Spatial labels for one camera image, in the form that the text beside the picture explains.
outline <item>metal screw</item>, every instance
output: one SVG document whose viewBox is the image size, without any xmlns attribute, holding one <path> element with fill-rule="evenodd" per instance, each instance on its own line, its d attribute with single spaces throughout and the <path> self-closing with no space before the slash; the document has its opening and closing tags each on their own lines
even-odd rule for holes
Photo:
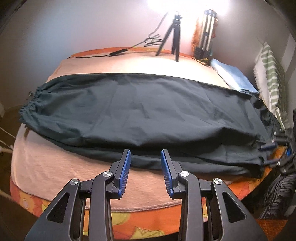
<svg viewBox="0 0 296 241">
<path fill-rule="evenodd" d="M 71 185 L 76 185 L 78 183 L 78 180 L 77 179 L 72 179 L 71 181 L 70 181 L 70 184 Z"/>
<path fill-rule="evenodd" d="M 112 172 L 110 172 L 110 171 L 104 172 L 103 173 L 103 176 L 104 177 L 111 177 L 112 176 Z"/>
<path fill-rule="evenodd" d="M 182 172 L 180 172 L 180 175 L 183 177 L 187 177 L 187 176 L 189 176 L 189 173 L 187 171 L 182 171 Z"/>
<path fill-rule="evenodd" d="M 220 185 L 220 184 L 222 184 L 222 180 L 220 178 L 215 178 L 214 183 Z"/>
</svg>

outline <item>black tripod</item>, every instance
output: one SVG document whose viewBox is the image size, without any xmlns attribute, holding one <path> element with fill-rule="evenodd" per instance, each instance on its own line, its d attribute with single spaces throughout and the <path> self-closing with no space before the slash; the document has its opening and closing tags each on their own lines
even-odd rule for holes
<svg viewBox="0 0 296 241">
<path fill-rule="evenodd" d="M 175 17 L 173 19 L 173 23 L 169 27 L 168 31 L 165 34 L 165 37 L 163 38 L 163 42 L 161 43 L 156 56 L 160 54 L 161 49 L 165 45 L 166 40 L 168 39 L 171 31 L 174 28 L 174 36 L 173 36 L 173 45 L 172 45 L 172 54 L 175 54 L 176 50 L 176 61 L 179 61 L 179 54 L 180 54 L 180 23 L 181 23 L 181 16 L 178 14 L 175 14 Z"/>
</svg>

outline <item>black cable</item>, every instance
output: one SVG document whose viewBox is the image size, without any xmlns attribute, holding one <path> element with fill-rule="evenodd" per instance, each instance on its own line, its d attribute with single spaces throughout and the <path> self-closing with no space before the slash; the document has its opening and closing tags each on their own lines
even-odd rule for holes
<svg viewBox="0 0 296 241">
<path fill-rule="evenodd" d="M 153 46 L 153 45 L 161 45 L 161 43 L 163 42 L 163 40 L 159 38 L 160 37 L 160 34 L 156 34 L 154 36 L 151 36 L 151 35 L 154 34 L 159 29 L 159 27 L 161 26 L 161 24 L 163 23 L 163 21 L 164 21 L 164 19 L 166 18 L 167 15 L 168 15 L 168 12 L 163 16 L 163 18 L 159 22 L 158 26 L 156 27 L 156 29 L 152 33 L 150 33 L 148 35 L 148 38 L 146 38 L 144 41 L 142 41 L 142 42 L 140 42 L 138 44 L 133 45 L 132 47 L 130 47 L 128 49 L 131 49 L 133 47 L 136 47 L 136 46 L 138 46 L 138 45 L 140 45 L 142 43 L 146 43 L 144 45 L 144 47 L 149 47 L 149 46 Z"/>
<path fill-rule="evenodd" d="M 96 58 L 96 57 L 106 57 L 106 56 L 109 56 L 110 54 L 106 54 L 106 55 L 96 55 L 96 56 L 89 56 L 89 57 L 75 57 L 75 56 L 70 56 L 68 57 L 67 59 L 69 58 Z"/>
<path fill-rule="evenodd" d="M 144 44 L 144 47 L 149 47 L 149 46 L 154 46 L 154 45 L 161 45 L 161 43 L 163 42 L 162 39 L 160 39 L 160 34 L 156 34 L 154 36 L 151 36 L 152 34 L 154 34 L 158 29 L 159 27 L 161 26 L 161 24 L 163 23 L 164 19 L 166 18 L 166 16 L 168 15 L 168 12 L 163 16 L 163 18 L 161 19 L 161 21 L 159 22 L 158 26 L 156 27 L 156 29 L 150 33 L 148 35 L 148 38 L 146 38 L 144 41 L 140 42 L 140 43 L 137 43 L 129 48 L 125 48 L 125 49 L 121 49 L 121 50 L 117 50 L 115 52 L 112 52 L 110 54 L 106 54 L 106 55 L 96 55 L 96 56 L 89 56 L 89 57 L 75 57 L 75 56 L 70 56 L 68 58 L 96 58 L 96 57 L 106 57 L 106 56 L 115 56 L 119 53 L 123 53 L 131 48 L 134 48 L 142 43 L 145 43 Z"/>
</svg>

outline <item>blue gripper pad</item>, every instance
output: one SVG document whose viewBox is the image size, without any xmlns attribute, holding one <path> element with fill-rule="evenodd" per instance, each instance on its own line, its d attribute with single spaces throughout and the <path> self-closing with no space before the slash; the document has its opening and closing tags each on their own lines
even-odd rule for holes
<svg viewBox="0 0 296 241">
<path fill-rule="evenodd" d="M 290 156 L 291 154 L 292 154 L 291 148 L 288 148 L 288 150 L 287 150 L 287 156 Z"/>
<path fill-rule="evenodd" d="M 122 172 L 121 172 L 120 178 L 119 178 L 118 195 L 120 197 L 122 197 L 122 195 L 126 191 L 126 183 L 128 181 L 128 173 L 129 173 L 130 166 L 131 166 L 131 151 L 128 150 L 128 153 L 126 155 L 126 159 L 124 161 L 124 165 L 123 165 L 123 168 L 122 168 Z"/>
<path fill-rule="evenodd" d="M 173 181 L 172 176 L 170 173 L 170 170 L 168 168 L 168 163 L 165 158 L 165 154 L 163 151 L 160 153 L 160 162 L 161 162 L 161 168 L 163 170 L 163 177 L 165 179 L 165 186 L 167 189 L 168 194 L 170 195 L 170 198 L 173 196 Z"/>
</svg>

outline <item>bed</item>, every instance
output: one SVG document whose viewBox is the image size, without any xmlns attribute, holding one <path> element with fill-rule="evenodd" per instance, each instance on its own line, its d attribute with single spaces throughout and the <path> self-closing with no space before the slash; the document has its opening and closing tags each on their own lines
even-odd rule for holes
<svg viewBox="0 0 296 241">
<path fill-rule="evenodd" d="M 107 48 L 77 53 L 73 56 L 92 56 L 117 51 Z M 155 57 L 154 49 L 133 48 L 123 55 L 101 58 L 69 58 L 63 60 L 48 78 L 69 74 L 87 73 L 148 73 L 181 77 L 229 88 L 224 80 L 209 66 L 204 66 L 190 56 L 174 55 L 163 51 Z M 273 154 L 280 157 L 283 148 Z M 108 170 L 109 163 L 65 151 L 45 140 L 24 124 L 21 125 L 12 156 L 10 192 L 13 199 L 35 216 L 40 216 L 50 201 L 72 178 L 89 180 Z M 242 200 L 270 173 L 265 168 L 260 179 L 221 176 Z M 216 176 L 199 178 L 211 180 Z M 88 235 L 89 200 L 84 220 L 84 235 Z M 171 200 L 166 193 L 161 171 L 131 168 L 126 193 L 121 200 L 111 201 L 112 224 L 115 239 L 140 239 L 178 232 L 181 200 Z M 203 217 L 207 221 L 205 200 Z"/>
</svg>

